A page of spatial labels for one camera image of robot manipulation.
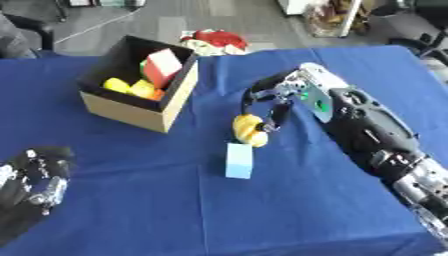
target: red cube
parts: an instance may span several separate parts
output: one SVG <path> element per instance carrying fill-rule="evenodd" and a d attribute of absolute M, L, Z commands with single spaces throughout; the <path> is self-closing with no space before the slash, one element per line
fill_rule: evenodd
<path fill-rule="evenodd" d="M 181 69 L 182 64 L 171 49 L 164 49 L 148 55 L 143 71 L 155 88 L 162 89 Z"/>

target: yellow toy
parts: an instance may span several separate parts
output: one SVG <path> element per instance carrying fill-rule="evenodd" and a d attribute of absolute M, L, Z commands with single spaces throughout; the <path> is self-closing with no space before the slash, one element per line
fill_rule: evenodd
<path fill-rule="evenodd" d="M 109 78 L 108 80 L 106 80 L 106 82 L 104 82 L 103 86 L 106 89 L 116 91 L 116 92 L 121 92 L 121 93 L 128 93 L 129 89 L 131 89 L 131 87 L 129 86 L 128 83 L 126 83 L 123 80 L 120 80 L 118 78 L 115 78 L 115 77 L 112 77 L 112 78 Z"/>
<path fill-rule="evenodd" d="M 131 87 L 131 89 L 129 90 L 129 94 L 149 99 L 154 94 L 154 85 L 143 79 L 139 80 Z"/>
<path fill-rule="evenodd" d="M 253 147 L 263 147 L 268 143 L 268 134 L 256 129 L 263 120 L 251 114 L 239 115 L 233 120 L 233 132 L 236 138 Z"/>

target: chair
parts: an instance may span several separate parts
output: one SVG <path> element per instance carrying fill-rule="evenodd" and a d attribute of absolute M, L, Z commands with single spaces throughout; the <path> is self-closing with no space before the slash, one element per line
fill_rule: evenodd
<path fill-rule="evenodd" d="M 406 7 L 403 6 L 402 2 L 401 0 L 392 0 L 388 6 L 380 7 L 378 10 L 373 11 L 372 14 L 377 16 L 395 14 L 400 9 L 399 7 Z M 389 39 L 389 44 L 405 46 L 419 58 L 434 58 L 448 66 L 448 49 L 439 49 L 444 39 L 448 37 L 446 31 L 448 28 L 448 1 L 415 0 L 413 6 L 407 6 L 407 8 L 426 19 L 439 30 L 439 33 L 435 38 L 428 33 L 423 33 L 418 40 L 391 38 Z"/>
<path fill-rule="evenodd" d="M 41 49 L 53 52 L 54 50 L 54 33 L 53 27 L 49 24 L 33 20 L 25 17 L 8 15 L 5 16 L 18 28 L 36 32 L 41 37 Z"/>
<path fill-rule="evenodd" d="M 59 20 L 61 22 L 65 21 L 67 19 L 67 11 L 65 10 L 62 1 L 61 0 L 53 0 L 53 1 L 56 6 L 56 9 L 59 12 Z M 4 0 L 0 0 L 0 10 L 3 10 L 3 3 Z"/>

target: light blue cube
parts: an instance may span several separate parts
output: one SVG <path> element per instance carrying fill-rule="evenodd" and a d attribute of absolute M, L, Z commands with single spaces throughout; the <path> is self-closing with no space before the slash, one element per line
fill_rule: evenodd
<path fill-rule="evenodd" d="M 252 146 L 227 144 L 226 177 L 250 179 L 252 174 Z"/>

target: cable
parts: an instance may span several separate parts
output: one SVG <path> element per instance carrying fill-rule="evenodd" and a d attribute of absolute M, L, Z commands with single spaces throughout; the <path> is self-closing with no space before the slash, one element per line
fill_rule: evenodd
<path fill-rule="evenodd" d="M 56 44 L 65 42 L 65 41 L 67 41 L 67 40 L 70 40 L 70 39 L 72 39 L 72 38 L 75 38 L 75 37 L 77 37 L 77 36 L 83 35 L 83 34 L 85 34 L 85 33 L 87 33 L 87 32 L 92 31 L 92 30 L 100 29 L 100 28 L 102 28 L 102 27 L 104 27 L 104 26 L 106 26 L 106 25 L 108 25 L 108 24 L 110 24 L 110 23 L 113 23 L 113 22 L 122 20 L 122 19 L 124 19 L 124 18 L 129 17 L 129 16 L 132 16 L 132 15 L 134 15 L 135 13 L 139 12 L 140 10 L 141 10 L 141 8 L 138 9 L 138 10 L 135 10 L 135 11 L 133 11 L 133 12 L 131 12 L 131 13 L 128 13 L 128 14 L 126 14 L 126 15 L 122 15 L 122 16 L 120 16 L 120 17 L 113 18 L 113 19 L 111 19 L 111 20 L 108 20 L 108 21 L 106 21 L 106 22 L 100 23 L 100 24 L 95 25 L 95 26 L 93 26 L 93 27 L 87 28 L 87 29 L 85 29 L 85 30 L 83 30 L 83 31 L 81 31 L 81 32 L 77 32 L 77 33 L 71 34 L 71 35 L 69 35 L 69 36 L 67 36 L 67 37 L 64 37 L 64 38 L 62 38 L 62 39 L 57 40 L 56 42 L 54 42 L 54 44 L 56 45 Z"/>

